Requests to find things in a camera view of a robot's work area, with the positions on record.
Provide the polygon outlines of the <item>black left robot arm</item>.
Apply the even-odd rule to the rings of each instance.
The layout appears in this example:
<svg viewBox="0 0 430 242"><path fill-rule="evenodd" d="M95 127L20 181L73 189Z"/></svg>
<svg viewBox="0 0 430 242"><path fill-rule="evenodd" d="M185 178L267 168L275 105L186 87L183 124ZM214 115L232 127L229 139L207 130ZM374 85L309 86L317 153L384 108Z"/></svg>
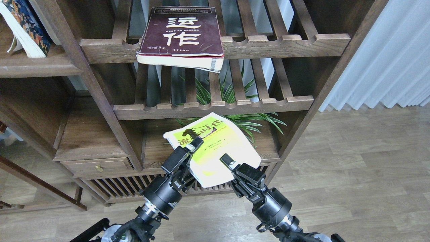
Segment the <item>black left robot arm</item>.
<svg viewBox="0 0 430 242"><path fill-rule="evenodd" d="M136 208L137 217L124 224L109 225L104 218L89 227L74 242L149 242L154 240L155 230L160 227L162 219L168 215L181 201L182 193L187 192L195 182L189 171L192 155L203 144L203 139L195 136L190 144L177 147L166 159L162 169L163 177L156 177L139 193L145 204Z"/></svg>

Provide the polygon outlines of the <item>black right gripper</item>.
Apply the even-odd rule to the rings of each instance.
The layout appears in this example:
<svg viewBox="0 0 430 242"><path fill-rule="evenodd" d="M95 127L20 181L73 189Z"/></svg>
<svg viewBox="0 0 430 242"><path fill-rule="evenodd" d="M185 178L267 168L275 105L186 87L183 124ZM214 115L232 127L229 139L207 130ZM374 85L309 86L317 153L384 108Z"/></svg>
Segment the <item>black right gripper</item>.
<svg viewBox="0 0 430 242"><path fill-rule="evenodd" d="M220 161L232 172L234 179L230 183L235 194L252 202L252 213L261 222L256 228L259 232L299 232L299 219L289 213L291 202L276 188L269 189L264 184L265 173L237 163L228 154L222 155Z"/></svg>

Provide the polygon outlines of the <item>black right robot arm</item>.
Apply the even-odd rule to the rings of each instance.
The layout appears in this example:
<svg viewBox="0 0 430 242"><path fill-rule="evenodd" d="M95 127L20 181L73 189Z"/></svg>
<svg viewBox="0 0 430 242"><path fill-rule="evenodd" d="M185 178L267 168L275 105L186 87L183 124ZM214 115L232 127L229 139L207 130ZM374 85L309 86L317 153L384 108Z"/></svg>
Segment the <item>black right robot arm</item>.
<svg viewBox="0 0 430 242"><path fill-rule="evenodd" d="M281 242L343 242L334 233L328 237L318 232L304 233L299 227L299 219L289 212L292 204L276 188L268 188L264 183L265 173L243 163L238 164L229 155L220 161L233 175L230 185L238 197L246 197L253 204L252 213L260 220L256 227L262 233L270 231Z"/></svg>

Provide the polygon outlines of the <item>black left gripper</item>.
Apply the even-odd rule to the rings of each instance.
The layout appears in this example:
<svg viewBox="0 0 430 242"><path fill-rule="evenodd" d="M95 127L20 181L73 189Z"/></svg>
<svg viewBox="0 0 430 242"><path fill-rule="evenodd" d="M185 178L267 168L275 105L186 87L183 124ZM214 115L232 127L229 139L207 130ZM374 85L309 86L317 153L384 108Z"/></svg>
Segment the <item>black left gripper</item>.
<svg viewBox="0 0 430 242"><path fill-rule="evenodd" d="M180 191L186 193L196 180L189 171L189 161L202 144L203 139L197 136L184 148L177 147L166 159L162 165L165 176L156 177L140 191L146 200L145 204L138 208L138 216L141 219L151 220L156 216L168 219L167 216L182 198Z"/></svg>

